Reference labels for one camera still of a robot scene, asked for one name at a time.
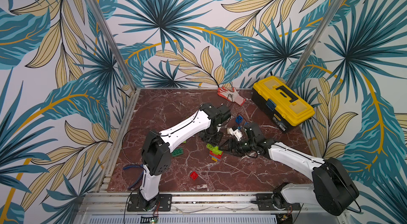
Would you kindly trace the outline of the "small red brick front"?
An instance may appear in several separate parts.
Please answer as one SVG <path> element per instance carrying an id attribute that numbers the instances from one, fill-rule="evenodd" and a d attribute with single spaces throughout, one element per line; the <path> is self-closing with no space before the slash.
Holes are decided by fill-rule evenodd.
<path id="1" fill-rule="evenodd" d="M 198 175 L 198 173 L 193 171 L 193 172 L 191 172 L 190 177 L 191 177 L 191 179 L 193 179 L 195 181 L 199 177 L 199 175 Z"/>

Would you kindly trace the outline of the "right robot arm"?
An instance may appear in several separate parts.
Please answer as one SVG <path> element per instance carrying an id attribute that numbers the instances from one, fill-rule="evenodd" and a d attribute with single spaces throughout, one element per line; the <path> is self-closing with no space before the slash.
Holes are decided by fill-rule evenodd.
<path id="1" fill-rule="evenodd" d="M 356 203 L 360 195 L 342 163 L 336 158 L 313 157 L 272 139 L 258 143 L 253 140 L 229 139 L 220 149 L 236 157 L 256 153 L 257 156 L 282 163 L 310 180 L 309 184 L 285 183 L 277 187 L 269 202 L 278 210 L 297 203 L 311 204 L 339 216 L 352 203 Z"/>

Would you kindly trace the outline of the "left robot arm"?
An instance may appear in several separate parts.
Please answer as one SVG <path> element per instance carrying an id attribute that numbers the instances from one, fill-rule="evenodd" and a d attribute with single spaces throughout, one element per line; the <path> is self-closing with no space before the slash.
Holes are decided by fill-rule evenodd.
<path id="1" fill-rule="evenodd" d="M 230 117 L 231 111 L 227 106 L 215 107 L 205 103 L 177 125 L 160 132 L 151 130 L 141 151 L 144 169 L 139 189 L 141 198 L 147 203 L 157 200 L 161 175 L 169 169 L 172 153 L 180 144 L 197 134 L 203 142 L 216 146 L 223 137 L 220 128 Z"/>

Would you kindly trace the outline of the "dark blue square brick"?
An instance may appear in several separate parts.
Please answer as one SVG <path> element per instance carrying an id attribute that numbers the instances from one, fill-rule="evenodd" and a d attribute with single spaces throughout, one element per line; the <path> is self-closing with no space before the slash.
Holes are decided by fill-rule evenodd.
<path id="1" fill-rule="evenodd" d="M 242 122 L 243 122 L 243 117 L 242 116 L 237 116 L 236 117 L 236 119 L 235 119 L 235 122 L 238 124 L 238 125 L 240 125 Z"/>

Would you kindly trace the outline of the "dark green long brick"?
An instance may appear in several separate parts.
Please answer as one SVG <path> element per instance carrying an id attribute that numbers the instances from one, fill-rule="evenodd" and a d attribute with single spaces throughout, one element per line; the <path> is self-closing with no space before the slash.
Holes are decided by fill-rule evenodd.
<path id="1" fill-rule="evenodd" d="M 172 157 L 178 157 L 178 156 L 181 156 L 183 154 L 184 154 L 184 152 L 183 152 L 182 148 L 177 148 L 171 153 Z"/>

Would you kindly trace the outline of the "red white work glove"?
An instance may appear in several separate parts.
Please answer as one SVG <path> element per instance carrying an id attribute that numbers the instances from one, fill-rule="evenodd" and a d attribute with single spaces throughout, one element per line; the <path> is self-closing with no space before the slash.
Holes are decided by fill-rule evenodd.
<path id="1" fill-rule="evenodd" d="M 226 87 L 220 87 L 217 90 L 217 94 L 227 101 L 236 103 L 239 106 L 242 106 L 247 100 L 246 98 L 242 97 L 234 87 L 231 90 L 227 89 Z"/>

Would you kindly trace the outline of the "yellow black toolbox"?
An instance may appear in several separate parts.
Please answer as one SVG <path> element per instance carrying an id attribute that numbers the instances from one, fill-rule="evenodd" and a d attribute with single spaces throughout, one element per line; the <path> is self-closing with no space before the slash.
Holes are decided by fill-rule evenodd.
<path id="1" fill-rule="evenodd" d="M 291 131 L 315 114 L 310 104 L 275 76 L 253 84 L 252 101 L 282 132 Z"/>

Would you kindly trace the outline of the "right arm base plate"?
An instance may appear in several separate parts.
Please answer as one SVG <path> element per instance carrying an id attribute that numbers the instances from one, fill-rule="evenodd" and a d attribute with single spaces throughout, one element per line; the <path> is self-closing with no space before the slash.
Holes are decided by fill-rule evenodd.
<path id="1" fill-rule="evenodd" d="M 257 205 L 259 211 L 296 211 L 301 208 L 301 204 L 290 204 L 277 193 L 258 193 L 251 203 Z"/>

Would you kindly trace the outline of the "blue handled pliers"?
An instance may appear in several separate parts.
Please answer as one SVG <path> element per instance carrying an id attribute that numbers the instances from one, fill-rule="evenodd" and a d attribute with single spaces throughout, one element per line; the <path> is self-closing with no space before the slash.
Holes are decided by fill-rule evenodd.
<path id="1" fill-rule="evenodd" d="M 123 167 L 123 171 L 129 173 L 130 184 L 127 186 L 127 190 L 133 190 L 142 180 L 144 175 L 143 164 L 131 164 Z"/>

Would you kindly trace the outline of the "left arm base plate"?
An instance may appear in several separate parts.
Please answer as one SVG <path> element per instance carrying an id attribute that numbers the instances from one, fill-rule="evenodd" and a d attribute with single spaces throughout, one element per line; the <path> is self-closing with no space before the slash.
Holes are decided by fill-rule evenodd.
<path id="1" fill-rule="evenodd" d="M 172 205 L 171 194 L 159 194 L 151 200 L 145 200 L 139 194 L 132 194 L 128 200 L 126 210 L 129 212 L 169 212 Z"/>

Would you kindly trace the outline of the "aluminium front rail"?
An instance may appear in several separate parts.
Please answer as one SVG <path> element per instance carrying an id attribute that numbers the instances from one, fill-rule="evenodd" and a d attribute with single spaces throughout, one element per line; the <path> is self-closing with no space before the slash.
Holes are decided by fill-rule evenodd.
<path id="1" fill-rule="evenodd" d="M 76 224 L 350 224 L 349 212 L 336 217 L 301 203 L 286 210 L 254 204 L 257 192 L 170 192 L 159 210 L 135 211 L 129 193 L 90 193 Z"/>

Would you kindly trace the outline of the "right aluminium post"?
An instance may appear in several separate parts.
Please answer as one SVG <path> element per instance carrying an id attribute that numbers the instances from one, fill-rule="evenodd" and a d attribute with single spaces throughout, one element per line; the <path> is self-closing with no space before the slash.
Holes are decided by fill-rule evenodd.
<path id="1" fill-rule="evenodd" d="M 311 52 L 314 50 L 316 44 L 319 41 L 319 38 L 323 34 L 324 30 L 328 27 L 329 23 L 332 21 L 338 9 L 341 7 L 341 4 L 344 0 L 333 0 L 332 4 L 327 8 L 327 11 L 324 17 L 321 19 L 318 27 L 316 28 L 312 38 L 310 39 L 308 45 L 306 46 L 303 54 L 298 59 L 298 62 L 291 72 L 291 75 L 286 83 L 290 88 L 294 88 L 294 83 L 296 82 L 297 77 L 300 75 L 302 68 L 305 66 Z"/>

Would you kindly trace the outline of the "aluminium post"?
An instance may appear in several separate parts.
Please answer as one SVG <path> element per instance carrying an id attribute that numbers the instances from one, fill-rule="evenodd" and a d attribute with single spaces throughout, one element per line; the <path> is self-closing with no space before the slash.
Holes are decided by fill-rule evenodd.
<path id="1" fill-rule="evenodd" d="M 333 0 L 332 4 L 327 8 L 327 11 L 324 17 L 321 19 L 318 27 L 316 28 L 312 38 L 310 39 L 308 45 L 306 46 L 303 54 L 298 59 L 298 62 L 291 72 L 291 75 L 286 83 L 290 88 L 294 88 L 294 83 L 296 82 L 297 77 L 300 75 L 302 68 L 305 66 L 311 52 L 314 50 L 316 44 L 319 41 L 319 38 L 323 34 L 324 30 L 328 27 L 329 23 L 332 21 L 338 9 L 341 7 L 341 4 L 344 0 Z"/>
<path id="2" fill-rule="evenodd" d="M 112 50 L 113 56 L 115 57 L 118 65 L 119 65 L 119 68 L 124 73 L 124 77 L 125 77 L 127 83 L 129 84 L 131 90 L 133 92 L 135 92 L 137 90 L 137 86 L 134 84 L 132 76 L 126 67 L 125 61 L 121 55 L 121 52 L 117 46 L 117 43 L 114 40 L 114 37 L 108 27 L 107 21 L 101 11 L 101 8 L 100 8 L 97 0 L 86 0 L 86 1 L 90 7 L 91 12 L 93 13 L 93 15 L 95 17 L 96 22 L 98 23 L 98 25 L 101 29 L 101 33 L 105 37 L 110 49 Z"/>

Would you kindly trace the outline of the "left aluminium post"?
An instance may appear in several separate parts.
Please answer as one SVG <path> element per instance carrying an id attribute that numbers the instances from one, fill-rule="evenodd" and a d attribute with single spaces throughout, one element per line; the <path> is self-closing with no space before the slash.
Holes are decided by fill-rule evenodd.
<path id="1" fill-rule="evenodd" d="M 134 84 L 132 76 L 126 67 L 125 61 L 121 55 L 121 52 L 117 46 L 117 43 L 114 40 L 114 37 L 108 27 L 107 21 L 101 11 L 101 8 L 100 8 L 97 0 L 86 0 L 86 1 L 90 7 L 91 12 L 93 13 L 93 15 L 95 17 L 96 22 L 98 23 L 98 25 L 101 29 L 101 33 L 105 37 L 110 49 L 112 50 L 113 56 L 115 57 L 118 65 L 119 65 L 119 68 L 124 73 L 124 77 L 125 77 L 127 83 L 129 84 L 131 90 L 133 92 L 135 92 L 137 90 L 137 86 Z"/>

